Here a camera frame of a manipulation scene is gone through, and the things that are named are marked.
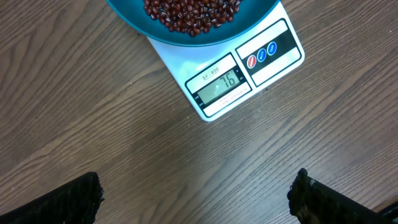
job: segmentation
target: white scale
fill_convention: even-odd
[[[208,47],[178,47],[149,38],[205,121],[214,121],[304,61],[281,2],[243,35]]]

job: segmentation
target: blue button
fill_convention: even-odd
[[[267,57],[267,51],[265,49],[260,49],[259,53],[257,54],[257,60],[259,62],[265,61]]]
[[[275,42],[269,43],[269,45],[267,47],[267,52],[268,52],[269,56],[272,56],[275,54],[275,52],[276,52],[276,43]]]

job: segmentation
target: teal bowl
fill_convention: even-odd
[[[208,34],[190,37],[188,34],[169,32],[159,20],[153,21],[144,10],[143,0],[107,0],[111,8],[130,26],[144,35],[164,42],[184,47],[203,47],[231,40],[253,28],[273,10],[280,0],[244,0],[234,21],[223,24],[219,29],[212,28]]]

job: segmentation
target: brown table surface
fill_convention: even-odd
[[[91,170],[97,223],[297,223],[301,167],[397,195],[398,1],[283,4],[305,62],[206,123],[105,1],[0,1],[0,214]]]

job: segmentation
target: pile of beans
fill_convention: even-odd
[[[159,20],[170,32],[188,33],[191,37],[207,34],[214,26],[234,21],[243,0],[144,0],[144,10]]]

